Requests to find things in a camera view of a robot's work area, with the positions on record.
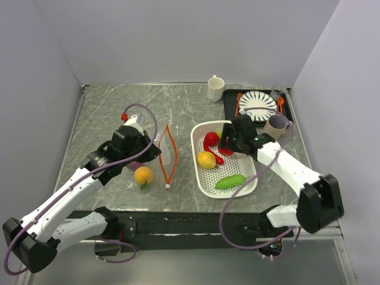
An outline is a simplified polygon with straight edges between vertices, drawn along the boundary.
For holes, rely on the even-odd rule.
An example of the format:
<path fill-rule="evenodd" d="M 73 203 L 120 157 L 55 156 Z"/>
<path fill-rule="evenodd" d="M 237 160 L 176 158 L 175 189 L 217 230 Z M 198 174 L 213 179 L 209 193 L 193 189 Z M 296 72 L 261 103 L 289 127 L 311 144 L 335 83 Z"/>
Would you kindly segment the red chili pepper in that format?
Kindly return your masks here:
<path fill-rule="evenodd" d="M 218 165 L 223 165 L 224 164 L 224 160 L 220 156 L 218 156 L 217 154 L 215 154 L 214 152 L 211 151 L 211 149 L 209 148 L 209 145 L 207 144 L 206 140 L 204 140 L 204 142 L 203 142 L 203 147 L 204 147 L 204 151 L 209 152 L 209 153 L 211 153 L 214 156 L 214 158 L 216 160 L 216 163 Z"/>

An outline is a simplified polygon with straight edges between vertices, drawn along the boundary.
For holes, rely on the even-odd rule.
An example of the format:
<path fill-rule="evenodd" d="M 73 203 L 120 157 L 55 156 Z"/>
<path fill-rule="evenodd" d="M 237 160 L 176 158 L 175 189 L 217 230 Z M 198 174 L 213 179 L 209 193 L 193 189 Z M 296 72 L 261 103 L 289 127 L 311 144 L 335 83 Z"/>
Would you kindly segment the red wrinkled fruit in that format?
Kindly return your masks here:
<path fill-rule="evenodd" d="M 208 147 L 218 146 L 220 137 L 216 132 L 209 132 L 204 137 L 204 144 Z"/>

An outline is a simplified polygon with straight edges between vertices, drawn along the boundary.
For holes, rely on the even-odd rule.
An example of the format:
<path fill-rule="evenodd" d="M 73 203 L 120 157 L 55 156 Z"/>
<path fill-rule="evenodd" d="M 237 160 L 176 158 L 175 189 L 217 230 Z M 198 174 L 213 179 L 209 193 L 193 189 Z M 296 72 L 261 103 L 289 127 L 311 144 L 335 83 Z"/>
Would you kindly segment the purple onion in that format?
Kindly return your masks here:
<path fill-rule="evenodd" d="M 129 170 L 131 170 L 132 172 L 135 172 L 138 168 L 141 167 L 141 164 L 137 161 L 133 161 L 133 162 L 130 162 L 129 164 L 127 164 L 126 166 Z"/>

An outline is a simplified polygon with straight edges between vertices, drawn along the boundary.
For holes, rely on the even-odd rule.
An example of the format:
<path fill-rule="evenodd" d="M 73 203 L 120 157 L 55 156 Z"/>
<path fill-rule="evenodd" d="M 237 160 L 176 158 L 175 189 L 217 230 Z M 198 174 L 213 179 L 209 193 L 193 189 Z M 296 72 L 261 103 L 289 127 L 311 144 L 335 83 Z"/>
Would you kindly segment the red apple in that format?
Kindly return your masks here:
<path fill-rule="evenodd" d="M 222 155 L 222 156 L 226 156 L 226 157 L 229 157 L 229 156 L 232 156 L 234 154 L 233 151 L 227 149 L 227 148 L 221 148 L 219 147 L 218 148 L 218 151 L 219 153 Z"/>

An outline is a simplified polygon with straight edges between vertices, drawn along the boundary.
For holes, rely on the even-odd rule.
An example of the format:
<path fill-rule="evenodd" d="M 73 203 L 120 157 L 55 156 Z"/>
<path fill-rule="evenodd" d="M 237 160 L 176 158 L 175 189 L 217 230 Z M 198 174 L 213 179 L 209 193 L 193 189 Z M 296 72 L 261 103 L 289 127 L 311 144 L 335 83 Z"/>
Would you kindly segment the orange fruit with leaf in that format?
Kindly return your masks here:
<path fill-rule="evenodd" d="M 140 190 L 145 189 L 152 183 L 154 178 L 153 171 L 147 166 L 141 166 L 134 172 L 134 179 L 140 186 Z"/>

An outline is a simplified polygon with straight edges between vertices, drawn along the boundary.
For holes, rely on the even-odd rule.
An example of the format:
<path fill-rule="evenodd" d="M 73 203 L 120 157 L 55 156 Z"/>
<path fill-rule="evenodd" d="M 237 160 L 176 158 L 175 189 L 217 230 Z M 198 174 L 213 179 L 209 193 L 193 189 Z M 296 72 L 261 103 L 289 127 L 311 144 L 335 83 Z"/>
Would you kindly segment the yellow lemon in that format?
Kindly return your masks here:
<path fill-rule="evenodd" d="M 202 151 L 197 156 L 197 163 L 203 169 L 213 169 L 217 166 L 216 158 L 211 152 Z"/>

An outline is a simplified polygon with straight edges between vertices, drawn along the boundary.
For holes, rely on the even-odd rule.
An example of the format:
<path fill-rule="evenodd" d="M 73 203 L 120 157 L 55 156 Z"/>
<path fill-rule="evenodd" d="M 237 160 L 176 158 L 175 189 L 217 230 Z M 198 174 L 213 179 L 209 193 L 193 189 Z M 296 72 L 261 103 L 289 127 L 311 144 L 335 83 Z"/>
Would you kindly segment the clear zip top bag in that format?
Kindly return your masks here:
<path fill-rule="evenodd" d="M 158 158 L 147 163 L 140 163 L 141 166 L 149 167 L 154 173 L 152 183 L 145 189 L 153 187 L 165 189 L 166 191 L 170 189 L 171 180 L 175 175 L 178 165 L 178 150 L 170 127 L 171 123 L 166 124 L 165 127 L 161 126 L 158 128 L 154 139 L 154 145 L 161 150 Z"/>

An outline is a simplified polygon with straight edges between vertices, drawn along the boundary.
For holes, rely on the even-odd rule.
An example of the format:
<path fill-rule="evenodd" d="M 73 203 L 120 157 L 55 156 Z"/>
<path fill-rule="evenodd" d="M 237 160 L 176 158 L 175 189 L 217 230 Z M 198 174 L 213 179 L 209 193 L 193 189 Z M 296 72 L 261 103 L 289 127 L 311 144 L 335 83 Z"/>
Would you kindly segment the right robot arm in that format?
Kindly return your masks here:
<path fill-rule="evenodd" d="M 338 180 L 322 176 L 286 152 L 270 134 L 258 134 L 249 115 L 223 125 L 221 146 L 252 157 L 282 178 L 298 197 L 296 205 L 276 205 L 265 210 L 260 230 L 274 236 L 281 227 L 301 227 L 316 233 L 344 216 Z"/>

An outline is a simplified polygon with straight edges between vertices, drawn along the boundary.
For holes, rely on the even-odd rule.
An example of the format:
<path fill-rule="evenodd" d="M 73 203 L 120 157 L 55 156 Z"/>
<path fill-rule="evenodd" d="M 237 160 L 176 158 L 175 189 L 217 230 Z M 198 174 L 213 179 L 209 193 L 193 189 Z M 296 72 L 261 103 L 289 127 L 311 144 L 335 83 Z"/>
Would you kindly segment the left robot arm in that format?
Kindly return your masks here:
<path fill-rule="evenodd" d="M 94 192 L 102 189 L 132 162 L 146 163 L 160 155 L 160 149 L 146 131 L 121 126 L 112 139 L 101 144 L 80 164 L 71 178 L 46 202 L 21 220 L 8 219 L 2 226 L 8 245 L 4 270 L 14 254 L 32 273 L 46 268 L 64 249 L 87 238 L 96 238 L 117 245 L 127 236 L 125 225 L 106 207 L 64 224 L 63 221 Z"/>

